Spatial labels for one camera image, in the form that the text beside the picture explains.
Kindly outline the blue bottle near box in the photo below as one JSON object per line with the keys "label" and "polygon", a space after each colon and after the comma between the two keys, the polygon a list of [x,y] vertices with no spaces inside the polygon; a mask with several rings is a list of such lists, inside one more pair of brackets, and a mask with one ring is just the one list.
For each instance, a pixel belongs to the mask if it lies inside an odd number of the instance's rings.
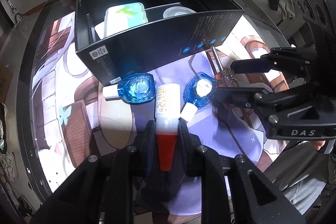
{"label": "blue bottle near box", "polygon": [[102,94],[106,100],[121,99],[130,104],[149,102],[156,96],[155,80],[150,73],[136,73],[118,84],[103,87]]}

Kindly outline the round white tin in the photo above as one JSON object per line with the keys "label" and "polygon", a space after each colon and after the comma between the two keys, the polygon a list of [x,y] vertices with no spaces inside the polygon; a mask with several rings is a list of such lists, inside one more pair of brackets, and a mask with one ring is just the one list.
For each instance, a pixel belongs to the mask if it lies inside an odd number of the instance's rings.
{"label": "round white tin", "polygon": [[180,15],[193,14],[193,13],[195,13],[195,11],[192,9],[189,9],[188,7],[172,6],[172,7],[165,9],[165,11],[163,12],[163,18],[166,19],[166,18],[171,18],[175,16],[180,16]]}

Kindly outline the green tissue pack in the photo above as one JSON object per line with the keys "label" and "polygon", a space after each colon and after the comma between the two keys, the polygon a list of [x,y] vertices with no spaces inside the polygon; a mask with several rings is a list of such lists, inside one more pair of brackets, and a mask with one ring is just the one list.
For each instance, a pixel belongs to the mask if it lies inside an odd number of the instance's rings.
{"label": "green tissue pack", "polygon": [[148,22],[141,2],[112,6],[105,11],[104,37],[146,24]]}

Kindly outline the anime print desk mat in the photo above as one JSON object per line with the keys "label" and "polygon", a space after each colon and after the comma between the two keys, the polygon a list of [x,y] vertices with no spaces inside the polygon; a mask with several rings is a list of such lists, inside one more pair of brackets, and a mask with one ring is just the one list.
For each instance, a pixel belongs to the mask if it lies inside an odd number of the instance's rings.
{"label": "anime print desk mat", "polygon": [[[144,130],[149,120],[167,121],[166,106],[177,101],[177,96],[163,98],[161,85],[179,84],[180,107],[186,108],[189,132],[198,135],[202,144],[220,155],[234,157],[245,153],[262,172],[284,149],[285,141],[268,140],[265,130],[252,109],[224,109],[225,123],[215,117],[215,107],[189,105],[183,91],[196,73],[214,77],[213,53],[200,52],[178,60],[149,73],[155,87],[156,99],[141,104],[130,104],[121,98],[107,100],[108,88],[94,77],[75,53],[74,12],[56,21],[51,34],[44,35],[55,52],[47,57],[45,66],[33,78],[33,107],[35,113],[35,140],[43,172],[54,192],[90,154],[107,155],[131,144],[136,133]],[[225,67],[242,58],[258,58],[269,52],[255,28],[242,16],[217,53]],[[184,223],[201,217],[201,179],[188,180],[185,175],[177,183],[178,191],[163,206],[165,223]]]}

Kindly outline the black cardboard box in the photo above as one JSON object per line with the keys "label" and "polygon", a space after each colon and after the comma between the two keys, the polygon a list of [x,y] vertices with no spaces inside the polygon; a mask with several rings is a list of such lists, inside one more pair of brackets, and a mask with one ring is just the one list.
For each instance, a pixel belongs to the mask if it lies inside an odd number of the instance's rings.
{"label": "black cardboard box", "polygon": [[[141,2],[148,22],[104,37],[106,9]],[[184,6],[193,14],[163,18]],[[75,46],[80,60],[105,86],[223,44],[243,8],[234,0],[77,0]]]}

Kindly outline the white tube red cap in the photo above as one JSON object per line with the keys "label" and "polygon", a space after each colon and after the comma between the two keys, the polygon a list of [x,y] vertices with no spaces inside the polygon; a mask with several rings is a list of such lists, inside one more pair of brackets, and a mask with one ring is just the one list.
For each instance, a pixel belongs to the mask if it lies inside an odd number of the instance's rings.
{"label": "white tube red cap", "polygon": [[181,115],[181,88],[179,84],[163,84],[157,88],[155,99],[156,139],[159,167],[170,171]]}

